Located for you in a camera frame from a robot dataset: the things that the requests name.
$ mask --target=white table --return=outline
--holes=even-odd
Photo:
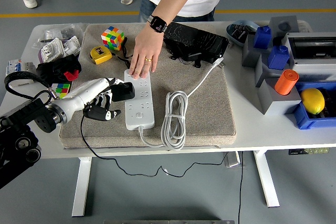
[[[226,27],[231,23],[214,22],[216,33],[226,36]],[[261,26],[267,24],[267,22],[256,23]],[[57,27],[64,27],[64,25],[40,25],[35,27],[23,52],[22,60],[27,62],[32,61],[37,66],[39,64],[37,49],[32,48],[32,44],[37,41],[45,29]],[[227,48],[224,54],[224,63],[226,65],[224,69],[237,130],[237,138],[232,145],[222,145],[219,148],[185,147],[181,151],[168,151],[165,148],[157,149],[149,147],[102,148],[95,151],[101,156],[254,151],[267,206],[279,206],[265,152],[267,150],[335,147],[336,131],[335,128],[299,130],[296,127],[295,118],[292,114],[277,116],[263,115],[257,96],[258,88],[254,84],[254,69],[242,67],[241,56],[241,48],[236,45]],[[30,85],[31,95],[36,94],[41,87],[39,83]],[[21,90],[22,93],[27,93],[25,86],[19,87],[18,90]],[[24,99],[15,97],[7,92],[0,107],[0,115],[21,104],[23,101]],[[42,158],[78,157],[81,159],[72,216],[83,216],[91,157],[94,155],[87,148],[65,150],[59,141],[60,127],[52,133],[47,134],[42,132],[35,123],[30,123],[29,126],[39,139]]]

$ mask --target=gray block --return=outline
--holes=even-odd
[[[290,114],[301,102],[298,90],[294,86],[288,95],[281,95],[274,86],[278,78],[265,79],[258,90],[258,97],[264,115]]]
[[[254,68],[258,62],[260,54],[270,54],[271,48],[260,49],[253,47],[254,35],[247,35],[244,47],[241,65],[244,67]]]
[[[268,26],[272,30],[272,39],[275,37],[284,37],[286,33],[299,32],[296,16],[272,17]]]
[[[256,64],[254,72],[254,80],[256,87],[259,88],[262,81],[266,78],[279,78],[282,72],[289,69],[289,65],[286,64],[283,70],[270,69],[267,63],[268,54],[261,54]]]

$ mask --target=tape measure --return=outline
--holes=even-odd
[[[90,52],[90,58],[94,61],[95,64],[101,64],[112,58],[111,51],[105,46],[95,47]]]

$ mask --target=white power strip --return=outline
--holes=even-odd
[[[150,74],[135,80],[128,72],[127,69],[124,73],[124,81],[133,84],[135,97],[125,101],[126,128],[130,131],[137,130],[139,126],[150,129],[155,125]]]

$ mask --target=lemon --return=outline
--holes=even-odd
[[[318,89],[305,89],[301,92],[305,109],[311,114],[318,114],[324,109],[324,97]]]

